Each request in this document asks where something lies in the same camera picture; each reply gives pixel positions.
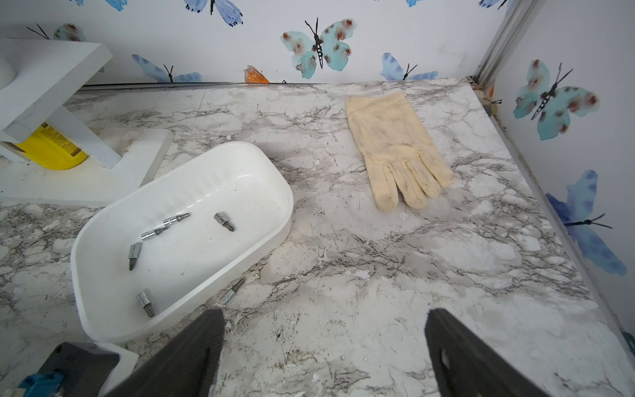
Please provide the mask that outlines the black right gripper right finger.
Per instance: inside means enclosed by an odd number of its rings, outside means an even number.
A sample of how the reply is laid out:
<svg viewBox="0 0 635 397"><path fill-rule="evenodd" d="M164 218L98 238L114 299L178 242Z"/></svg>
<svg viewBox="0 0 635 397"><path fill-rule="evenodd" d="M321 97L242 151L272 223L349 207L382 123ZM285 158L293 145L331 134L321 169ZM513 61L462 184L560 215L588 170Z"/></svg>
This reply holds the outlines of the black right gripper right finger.
<svg viewBox="0 0 635 397"><path fill-rule="evenodd" d="M425 336L442 396L545 396L446 309L428 313Z"/></svg>

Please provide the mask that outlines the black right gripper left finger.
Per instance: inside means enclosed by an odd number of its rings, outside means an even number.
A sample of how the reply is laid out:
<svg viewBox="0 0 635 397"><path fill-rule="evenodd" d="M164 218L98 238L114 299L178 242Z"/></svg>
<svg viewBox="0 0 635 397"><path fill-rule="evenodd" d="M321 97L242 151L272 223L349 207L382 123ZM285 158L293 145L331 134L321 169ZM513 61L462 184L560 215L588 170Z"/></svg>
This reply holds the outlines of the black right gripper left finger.
<svg viewBox="0 0 635 397"><path fill-rule="evenodd" d="M110 396L210 396L217 383L225 318L209 309L183 329Z"/></svg>

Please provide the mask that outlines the white plastic storage box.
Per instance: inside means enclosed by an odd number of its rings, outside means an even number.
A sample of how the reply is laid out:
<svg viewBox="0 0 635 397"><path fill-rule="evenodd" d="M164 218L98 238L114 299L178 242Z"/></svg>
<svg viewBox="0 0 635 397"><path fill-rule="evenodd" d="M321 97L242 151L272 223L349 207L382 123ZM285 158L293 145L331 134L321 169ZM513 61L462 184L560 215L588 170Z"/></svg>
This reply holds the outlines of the white plastic storage box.
<svg viewBox="0 0 635 397"><path fill-rule="evenodd" d="M229 142L103 208L79 232L70 264L84 332L98 342L129 342L173 327L289 236L294 197L267 155ZM156 238L142 233L163 227ZM225 214L236 231L215 219ZM128 254L142 242L137 265ZM147 289L149 318L137 294Z"/></svg>

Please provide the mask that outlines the silver screwdriver bit socket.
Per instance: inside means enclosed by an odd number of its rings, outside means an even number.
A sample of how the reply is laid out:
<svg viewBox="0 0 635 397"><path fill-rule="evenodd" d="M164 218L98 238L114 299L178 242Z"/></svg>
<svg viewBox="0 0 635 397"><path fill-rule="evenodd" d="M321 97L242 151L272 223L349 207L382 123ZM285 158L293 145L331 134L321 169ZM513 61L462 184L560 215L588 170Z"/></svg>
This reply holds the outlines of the silver screwdriver bit socket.
<svg viewBox="0 0 635 397"><path fill-rule="evenodd" d="M233 223L230 221L230 219L223 213L215 213L214 215L214 219L224 228L226 228L228 231L230 231L231 233L234 233L236 231L235 227L233 226Z"/></svg>

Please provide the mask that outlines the silver bit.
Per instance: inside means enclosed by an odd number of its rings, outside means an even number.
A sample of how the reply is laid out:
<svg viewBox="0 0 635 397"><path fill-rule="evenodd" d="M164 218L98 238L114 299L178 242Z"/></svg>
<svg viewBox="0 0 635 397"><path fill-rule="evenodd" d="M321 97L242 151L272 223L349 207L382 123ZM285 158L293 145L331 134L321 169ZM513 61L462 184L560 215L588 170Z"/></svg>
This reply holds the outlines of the silver bit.
<svg viewBox="0 0 635 397"><path fill-rule="evenodd" d="M185 220L186 218L188 218L190 216L189 213L181 213L181 214L177 214L175 216L166 218L162 221L162 224L164 227L169 228L171 225L175 224L175 223L179 223L183 220Z"/></svg>

